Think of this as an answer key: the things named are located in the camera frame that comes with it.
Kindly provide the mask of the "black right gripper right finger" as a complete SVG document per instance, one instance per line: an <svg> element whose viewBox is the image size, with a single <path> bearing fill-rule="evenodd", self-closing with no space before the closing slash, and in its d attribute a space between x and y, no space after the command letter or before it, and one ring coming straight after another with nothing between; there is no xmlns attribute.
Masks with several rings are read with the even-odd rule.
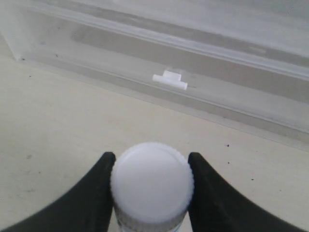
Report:
<svg viewBox="0 0 309 232"><path fill-rule="evenodd" d="M194 193L188 209L193 231L301 231L242 195L200 153L190 153L188 163L194 176Z"/></svg>

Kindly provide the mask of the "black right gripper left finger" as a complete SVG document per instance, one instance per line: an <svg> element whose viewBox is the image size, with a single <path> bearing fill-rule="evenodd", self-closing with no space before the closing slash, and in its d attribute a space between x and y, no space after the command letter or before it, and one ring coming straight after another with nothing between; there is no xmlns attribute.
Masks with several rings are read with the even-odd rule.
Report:
<svg viewBox="0 0 309 232"><path fill-rule="evenodd" d="M106 232L112 216L113 152L105 152L67 193L6 232Z"/></svg>

